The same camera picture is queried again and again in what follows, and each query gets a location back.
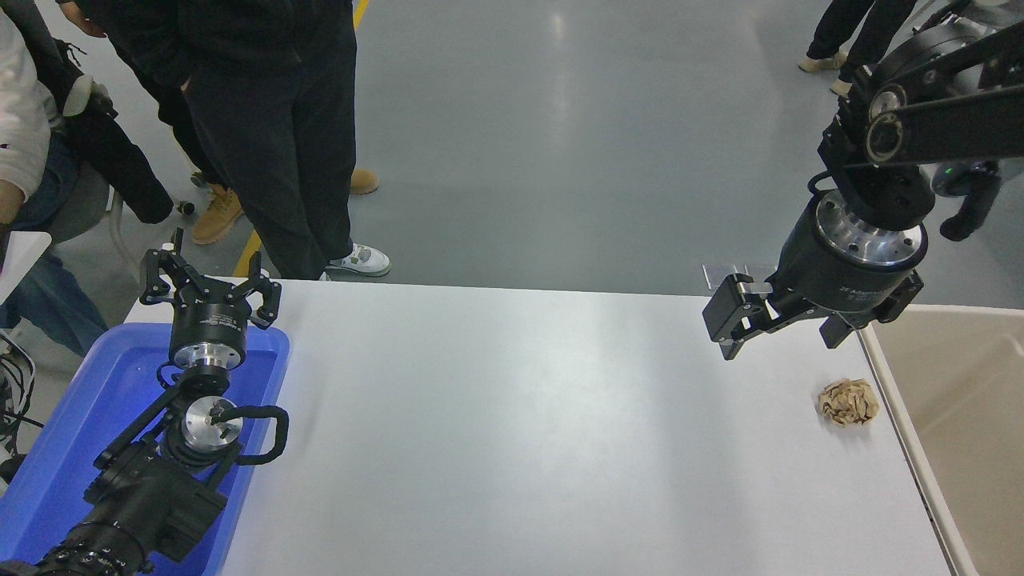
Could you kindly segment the seated person's hand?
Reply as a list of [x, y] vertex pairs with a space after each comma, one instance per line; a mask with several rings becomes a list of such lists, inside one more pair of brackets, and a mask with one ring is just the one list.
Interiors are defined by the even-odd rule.
[[22, 210], [26, 196], [22, 187], [7, 180], [0, 179], [0, 223], [1, 225], [11, 225], [16, 219], [16, 215]]

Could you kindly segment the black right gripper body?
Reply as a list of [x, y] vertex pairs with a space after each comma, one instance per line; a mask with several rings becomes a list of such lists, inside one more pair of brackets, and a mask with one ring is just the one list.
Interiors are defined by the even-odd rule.
[[881, 305], [925, 254], [922, 225], [883, 230], [843, 200], [812, 200], [783, 245], [774, 281], [816, 306], [859, 313]]

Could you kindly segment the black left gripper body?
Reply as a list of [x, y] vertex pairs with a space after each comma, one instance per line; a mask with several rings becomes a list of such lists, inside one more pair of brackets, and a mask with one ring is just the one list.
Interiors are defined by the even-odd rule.
[[171, 347], [187, 347], [200, 343], [245, 346], [246, 325], [250, 316], [250, 306], [245, 300], [200, 302], [175, 295], [171, 301], [174, 308]]

